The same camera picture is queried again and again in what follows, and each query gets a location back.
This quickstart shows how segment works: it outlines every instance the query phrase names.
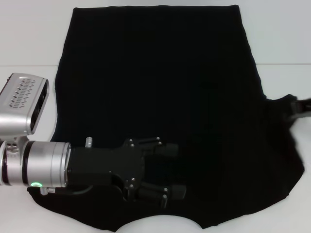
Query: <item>folded black fabric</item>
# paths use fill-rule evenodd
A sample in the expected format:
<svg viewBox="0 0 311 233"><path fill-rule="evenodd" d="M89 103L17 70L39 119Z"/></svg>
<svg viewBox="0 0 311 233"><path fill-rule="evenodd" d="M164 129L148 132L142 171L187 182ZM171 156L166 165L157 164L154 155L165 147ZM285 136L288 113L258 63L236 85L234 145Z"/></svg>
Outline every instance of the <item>folded black fabric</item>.
<svg viewBox="0 0 311 233"><path fill-rule="evenodd" d="M55 90L53 141L115 148L160 136L180 148L174 163L146 164L146 181L187 185L165 210L113 187L73 197L29 188L96 228L161 214L214 226L286 198L304 171L284 121L295 97L263 94L238 6L75 8Z"/></svg>

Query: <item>white background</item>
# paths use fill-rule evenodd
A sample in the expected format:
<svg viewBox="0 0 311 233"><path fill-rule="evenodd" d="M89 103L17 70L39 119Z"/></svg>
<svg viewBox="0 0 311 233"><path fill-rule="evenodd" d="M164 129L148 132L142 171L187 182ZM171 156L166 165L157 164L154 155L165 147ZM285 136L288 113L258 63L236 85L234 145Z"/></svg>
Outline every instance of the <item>white background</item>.
<svg viewBox="0 0 311 233"><path fill-rule="evenodd" d="M53 81L74 7L233 5L241 9L265 94L311 97L310 0L0 0L0 86L13 72L48 78L51 94L34 140L50 140L56 124ZM127 224L118 233L311 232L311 120L293 129L306 172L285 200L253 215L202 230L175 216ZM24 187L0 187L1 233L102 232L35 204Z"/></svg>

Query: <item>bolt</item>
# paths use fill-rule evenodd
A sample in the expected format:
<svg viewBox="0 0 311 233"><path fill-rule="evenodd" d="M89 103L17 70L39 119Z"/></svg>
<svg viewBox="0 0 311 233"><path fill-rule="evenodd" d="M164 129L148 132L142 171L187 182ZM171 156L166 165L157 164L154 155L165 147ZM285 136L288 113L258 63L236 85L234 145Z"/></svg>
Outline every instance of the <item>bolt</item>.
<svg viewBox="0 0 311 233"><path fill-rule="evenodd" d="M40 193L41 195L45 196L48 194L48 189L44 187L40 187Z"/></svg>
<svg viewBox="0 0 311 233"><path fill-rule="evenodd" d="M93 138L92 137L87 137L86 138L86 148L91 148L93 143Z"/></svg>

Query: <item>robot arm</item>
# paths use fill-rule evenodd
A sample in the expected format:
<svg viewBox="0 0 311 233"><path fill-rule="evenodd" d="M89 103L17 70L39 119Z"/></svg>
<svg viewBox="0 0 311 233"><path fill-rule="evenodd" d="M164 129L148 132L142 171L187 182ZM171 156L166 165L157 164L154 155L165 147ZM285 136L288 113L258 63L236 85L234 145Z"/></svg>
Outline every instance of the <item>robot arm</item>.
<svg viewBox="0 0 311 233"><path fill-rule="evenodd" d="M13 73L0 93L0 185L40 188L42 195L74 194L70 186L114 185L126 201L148 200L167 206L185 197L184 185L143 181L146 156L178 155L178 145L159 137L127 139L116 149L72 148L68 142L29 141L49 95L47 79Z"/></svg>

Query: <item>screw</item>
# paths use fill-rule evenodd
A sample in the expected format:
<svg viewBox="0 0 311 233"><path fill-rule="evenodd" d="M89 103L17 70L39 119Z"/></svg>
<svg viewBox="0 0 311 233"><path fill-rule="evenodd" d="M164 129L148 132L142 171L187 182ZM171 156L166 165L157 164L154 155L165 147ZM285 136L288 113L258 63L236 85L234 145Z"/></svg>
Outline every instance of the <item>screw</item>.
<svg viewBox="0 0 311 233"><path fill-rule="evenodd" d="M92 137L87 137L86 138L86 148L91 148L93 143L93 138Z"/></svg>

